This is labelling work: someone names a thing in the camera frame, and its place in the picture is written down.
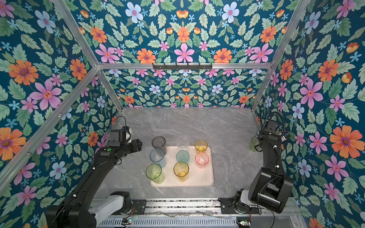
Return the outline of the short green tumbler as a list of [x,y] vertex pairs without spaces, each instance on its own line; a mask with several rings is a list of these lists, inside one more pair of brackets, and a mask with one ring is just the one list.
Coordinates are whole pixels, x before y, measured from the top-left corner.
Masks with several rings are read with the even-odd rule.
[[261,148],[260,148],[259,141],[258,141],[257,137],[255,137],[255,136],[252,137],[249,149],[253,152],[260,152],[261,151]]

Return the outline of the grey smoky tumbler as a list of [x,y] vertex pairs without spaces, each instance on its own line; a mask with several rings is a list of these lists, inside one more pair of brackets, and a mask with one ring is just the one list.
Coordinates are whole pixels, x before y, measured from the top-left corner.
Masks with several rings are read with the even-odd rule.
[[152,140],[152,146],[156,149],[161,149],[165,155],[167,154],[166,139],[163,136],[156,136]]

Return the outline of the light blue tumbler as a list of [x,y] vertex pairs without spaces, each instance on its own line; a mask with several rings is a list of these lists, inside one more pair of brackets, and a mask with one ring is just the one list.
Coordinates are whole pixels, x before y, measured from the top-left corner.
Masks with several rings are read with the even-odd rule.
[[159,148],[154,149],[150,153],[149,157],[153,163],[159,164],[161,168],[164,168],[166,166],[165,154],[162,149]]

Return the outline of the tall green faceted tumbler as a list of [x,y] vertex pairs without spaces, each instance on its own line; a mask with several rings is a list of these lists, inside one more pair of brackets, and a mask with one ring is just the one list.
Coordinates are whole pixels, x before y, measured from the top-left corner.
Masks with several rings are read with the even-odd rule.
[[147,167],[145,174],[146,177],[154,183],[161,184],[164,181],[163,170],[159,164],[150,164]]

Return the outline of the clear glass tumbler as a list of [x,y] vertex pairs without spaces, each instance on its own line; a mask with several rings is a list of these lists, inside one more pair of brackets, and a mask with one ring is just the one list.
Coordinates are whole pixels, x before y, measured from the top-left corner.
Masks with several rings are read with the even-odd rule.
[[187,135],[181,135],[176,139],[176,145],[179,151],[189,151],[190,138]]

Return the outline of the teal dotted tumbler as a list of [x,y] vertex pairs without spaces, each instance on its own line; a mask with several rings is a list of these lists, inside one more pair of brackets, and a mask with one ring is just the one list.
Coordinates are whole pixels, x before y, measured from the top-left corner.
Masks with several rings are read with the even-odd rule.
[[186,150],[181,150],[176,154],[176,160],[178,162],[189,163],[190,154]]

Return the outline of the tall yellow tumbler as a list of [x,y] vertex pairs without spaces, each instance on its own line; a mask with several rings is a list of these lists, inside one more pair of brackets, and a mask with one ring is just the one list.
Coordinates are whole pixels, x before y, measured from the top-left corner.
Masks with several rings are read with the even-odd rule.
[[186,162],[180,161],[174,165],[174,174],[179,181],[184,182],[188,179],[190,171],[189,165]]

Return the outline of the beige plastic tray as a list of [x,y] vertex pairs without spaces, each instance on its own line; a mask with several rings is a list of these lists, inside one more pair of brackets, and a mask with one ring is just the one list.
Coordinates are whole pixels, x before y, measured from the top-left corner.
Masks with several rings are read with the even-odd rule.
[[167,146],[167,155],[165,157],[166,165],[162,168],[163,181],[156,183],[150,181],[151,186],[155,188],[174,188],[174,187],[210,187],[214,183],[213,164],[211,148],[208,147],[206,153],[209,161],[203,167],[200,167],[195,157],[197,155],[194,146],[189,148],[189,172],[186,179],[178,178],[174,173],[174,166],[177,163],[176,155],[178,153],[177,146]]

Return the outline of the short yellow tumbler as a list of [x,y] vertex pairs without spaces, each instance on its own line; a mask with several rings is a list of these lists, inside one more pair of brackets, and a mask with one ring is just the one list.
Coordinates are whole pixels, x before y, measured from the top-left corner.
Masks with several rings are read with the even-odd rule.
[[205,153],[208,149],[208,143],[205,140],[197,140],[194,144],[195,151],[199,153]]

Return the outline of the pink tumbler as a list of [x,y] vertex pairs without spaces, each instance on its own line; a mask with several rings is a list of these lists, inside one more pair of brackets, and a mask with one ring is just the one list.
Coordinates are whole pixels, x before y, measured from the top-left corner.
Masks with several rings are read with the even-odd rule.
[[197,167],[200,169],[203,169],[207,166],[209,163],[209,156],[207,153],[198,153],[195,156],[195,162],[197,164]]

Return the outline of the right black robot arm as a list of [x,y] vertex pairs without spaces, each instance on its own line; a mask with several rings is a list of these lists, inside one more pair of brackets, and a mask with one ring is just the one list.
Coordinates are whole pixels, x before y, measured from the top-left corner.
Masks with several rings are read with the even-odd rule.
[[257,133],[258,147],[263,153],[263,167],[248,190],[240,190],[233,207],[238,213],[252,211],[256,206],[282,213],[294,186],[281,164],[281,136],[268,131]]

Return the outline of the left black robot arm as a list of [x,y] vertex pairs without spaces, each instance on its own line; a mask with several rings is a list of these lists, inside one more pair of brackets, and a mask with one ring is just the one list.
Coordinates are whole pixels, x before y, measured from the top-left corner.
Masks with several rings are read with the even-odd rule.
[[76,188],[58,206],[49,207],[45,213],[49,228],[95,228],[113,213],[128,214],[133,203],[128,192],[113,192],[110,196],[90,208],[91,202],[107,174],[128,154],[142,150],[139,139],[126,142],[119,147],[103,147]]

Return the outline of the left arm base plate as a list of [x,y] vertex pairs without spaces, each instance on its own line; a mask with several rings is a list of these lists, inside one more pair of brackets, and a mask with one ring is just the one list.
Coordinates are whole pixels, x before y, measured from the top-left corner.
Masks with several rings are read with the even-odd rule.
[[127,216],[144,215],[146,203],[146,199],[133,199],[131,200],[131,203],[126,206],[126,208],[121,209],[121,214]]

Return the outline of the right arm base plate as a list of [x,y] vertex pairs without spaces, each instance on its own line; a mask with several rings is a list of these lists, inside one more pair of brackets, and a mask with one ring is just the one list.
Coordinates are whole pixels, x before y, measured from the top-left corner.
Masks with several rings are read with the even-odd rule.
[[219,198],[222,214],[258,214],[256,207],[242,203],[234,198]]

